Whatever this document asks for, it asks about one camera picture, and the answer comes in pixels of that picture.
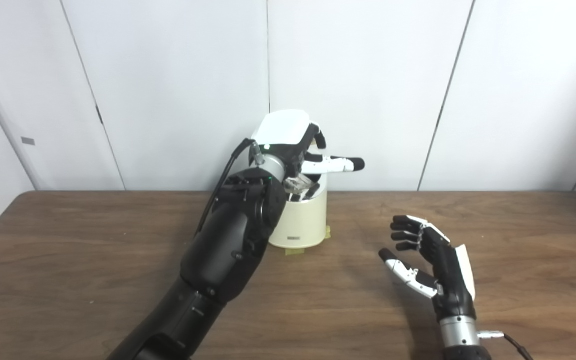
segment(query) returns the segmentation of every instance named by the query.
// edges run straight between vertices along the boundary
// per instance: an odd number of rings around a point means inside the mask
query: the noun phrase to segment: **white cylindrical object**
[[[284,249],[318,246],[326,238],[327,206],[327,188],[310,200],[286,203],[281,220],[270,236],[270,244]]]

